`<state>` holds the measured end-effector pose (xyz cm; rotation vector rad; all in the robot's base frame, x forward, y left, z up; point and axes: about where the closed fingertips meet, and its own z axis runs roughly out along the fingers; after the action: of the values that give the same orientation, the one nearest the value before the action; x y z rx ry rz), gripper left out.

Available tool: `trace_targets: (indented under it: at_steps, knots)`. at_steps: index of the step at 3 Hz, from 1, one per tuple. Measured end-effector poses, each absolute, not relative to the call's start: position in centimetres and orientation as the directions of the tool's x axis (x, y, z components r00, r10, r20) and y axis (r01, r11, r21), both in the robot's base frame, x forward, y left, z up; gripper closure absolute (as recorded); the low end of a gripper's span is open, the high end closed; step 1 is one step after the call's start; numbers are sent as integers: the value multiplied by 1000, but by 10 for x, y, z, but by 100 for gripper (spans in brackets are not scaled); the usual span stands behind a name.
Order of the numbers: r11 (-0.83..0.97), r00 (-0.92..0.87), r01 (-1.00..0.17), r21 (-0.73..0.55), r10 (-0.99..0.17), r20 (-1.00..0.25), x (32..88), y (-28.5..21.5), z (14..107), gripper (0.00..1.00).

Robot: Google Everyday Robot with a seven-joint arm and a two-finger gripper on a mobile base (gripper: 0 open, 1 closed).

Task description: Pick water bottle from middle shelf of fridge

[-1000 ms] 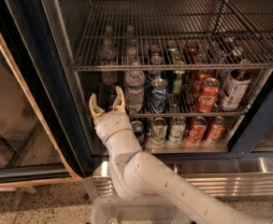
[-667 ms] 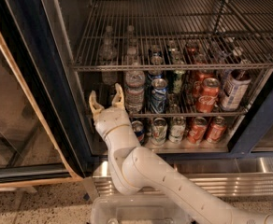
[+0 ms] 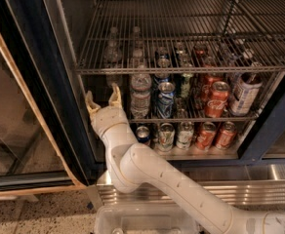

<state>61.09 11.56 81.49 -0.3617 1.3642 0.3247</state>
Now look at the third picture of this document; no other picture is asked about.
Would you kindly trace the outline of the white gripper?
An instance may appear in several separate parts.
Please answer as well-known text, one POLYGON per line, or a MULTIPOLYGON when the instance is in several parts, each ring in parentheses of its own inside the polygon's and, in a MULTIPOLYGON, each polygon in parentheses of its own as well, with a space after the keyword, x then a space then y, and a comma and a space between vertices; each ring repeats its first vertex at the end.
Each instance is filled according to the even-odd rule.
POLYGON ((112 84, 112 94, 108 101, 109 106, 101 108, 94 102, 91 91, 86 93, 85 103, 90 114, 91 125, 99 137, 102 137, 113 126, 128 123, 126 113, 122 109, 121 92, 116 83, 112 84))

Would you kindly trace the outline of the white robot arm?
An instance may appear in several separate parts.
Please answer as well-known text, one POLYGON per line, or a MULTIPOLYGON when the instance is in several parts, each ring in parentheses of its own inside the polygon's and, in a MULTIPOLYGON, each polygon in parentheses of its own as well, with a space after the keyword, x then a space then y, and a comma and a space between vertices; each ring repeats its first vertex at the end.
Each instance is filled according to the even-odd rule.
POLYGON ((285 234, 285 212, 239 210, 224 202, 138 142, 122 106, 120 89, 112 86, 108 106, 85 104, 91 125, 105 148, 105 162, 114 187, 130 193, 148 183, 187 212, 210 234, 285 234))

